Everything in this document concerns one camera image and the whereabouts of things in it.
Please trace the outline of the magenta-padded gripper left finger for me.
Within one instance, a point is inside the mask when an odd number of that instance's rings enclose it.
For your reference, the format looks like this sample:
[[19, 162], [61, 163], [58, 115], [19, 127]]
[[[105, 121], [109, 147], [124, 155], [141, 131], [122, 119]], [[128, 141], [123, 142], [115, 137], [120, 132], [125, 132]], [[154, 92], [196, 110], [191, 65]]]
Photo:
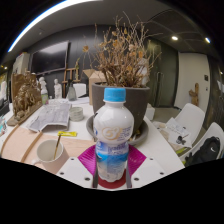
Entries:
[[95, 146], [91, 146], [78, 157], [70, 157], [57, 176], [84, 188], [92, 188], [96, 173]]

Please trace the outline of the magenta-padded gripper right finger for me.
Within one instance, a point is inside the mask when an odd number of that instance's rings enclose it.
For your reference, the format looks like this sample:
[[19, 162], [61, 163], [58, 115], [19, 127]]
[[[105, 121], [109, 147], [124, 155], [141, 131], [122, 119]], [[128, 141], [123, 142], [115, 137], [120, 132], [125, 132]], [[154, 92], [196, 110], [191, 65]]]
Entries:
[[127, 168], [132, 188], [140, 188], [166, 176], [153, 157], [147, 157], [134, 146], [129, 146]]

